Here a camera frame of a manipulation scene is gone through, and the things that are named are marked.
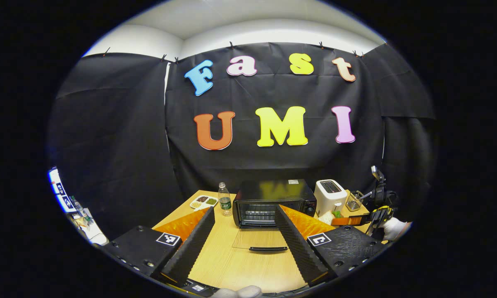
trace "hand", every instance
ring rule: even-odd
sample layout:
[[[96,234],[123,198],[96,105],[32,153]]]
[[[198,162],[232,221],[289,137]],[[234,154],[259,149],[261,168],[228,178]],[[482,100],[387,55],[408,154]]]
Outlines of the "hand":
[[[248,286],[237,291],[232,291],[229,288],[220,288],[210,298],[258,298],[262,295],[260,287]]]
[[[402,222],[399,219],[392,217],[388,221],[379,224],[379,228],[385,229],[385,237],[383,238],[383,240],[394,241],[399,238],[399,236],[404,234],[404,232],[406,232],[406,230],[410,228],[411,224],[411,222]]]

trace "toaster slot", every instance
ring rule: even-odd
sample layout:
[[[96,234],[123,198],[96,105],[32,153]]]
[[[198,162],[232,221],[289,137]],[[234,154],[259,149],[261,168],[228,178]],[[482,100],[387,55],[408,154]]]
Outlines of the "toaster slot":
[[[322,185],[322,187],[324,187],[326,192],[329,194],[333,194],[334,192],[341,191],[341,189],[337,185],[335,185],[335,183],[333,183],[333,181],[323,181],[323,182],[320,182],[320,184]]]

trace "white ceiling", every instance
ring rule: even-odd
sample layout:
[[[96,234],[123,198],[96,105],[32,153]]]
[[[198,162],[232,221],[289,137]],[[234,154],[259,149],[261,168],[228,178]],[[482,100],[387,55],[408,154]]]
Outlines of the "white ceiling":
[[[170,0],[124,22],[157,28],[186,40],[207,30],[256,19],[303,19],[342,28],[373,42],[370,28],[319,0]]]

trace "sticker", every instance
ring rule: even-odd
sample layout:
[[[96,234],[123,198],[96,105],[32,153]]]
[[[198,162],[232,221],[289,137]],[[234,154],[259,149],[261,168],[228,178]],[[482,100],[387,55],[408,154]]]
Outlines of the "sticker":
[[[230,208],[232,208],[232,205],[230,205],[230,201],[221,203],[221,209],[228,210]]]
[[[204,290],[205,288],[201,287],[200,285],[196,285],[191,287],[192,289],[196,290],[197,292]]]
[[[309,236],[307,237],[307,239],[309,240],[309,242],[311,242],[313,246],[323,245],[328,242],[331,242],[331,239],[328,236],[326,236],[326,234],[324,233]]]
[[[177,243],[177,241],[179,241],[179,239],[180,239],[180,236],[171,235],[168,233],[162,233],[162,235],[160,235],[160,237],[158,237],[156,242],[160,242],[160,243],[163,243],[165,245],[175,246],[175,243]]]
[[[67,207],[72,208],[72,204],[69,201],[69,198],[67,198],[65,196],[63,196],[62,198],[63,198],[63,201],[67,204]]]
[[[63,189],[63,186],[61,183],[56,183],[57,189],[59,190],[59,194],[64,196],[65,195],[65,190]]]

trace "water bottle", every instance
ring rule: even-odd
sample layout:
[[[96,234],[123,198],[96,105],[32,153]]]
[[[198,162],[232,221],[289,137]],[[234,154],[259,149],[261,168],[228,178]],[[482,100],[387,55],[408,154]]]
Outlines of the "water bottle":
[[[219,190],[217,191],[217,197],[219,198],[219,203],[221,204],[222,214],[224,216],[232,215],[232,204],[230,203],[230,192],[226,189],[225,183],[219,183]]]
[[[74,196],[70,197],[70,200],[72,201],[72,204],[74,205],[74,208],[78,211],[78,213],[84,218],[86,221],[86,224],[91,225],[93,220],[90,218],[90,216],[83,210],[83,207],[81,206],[80,202],[76,201]]]

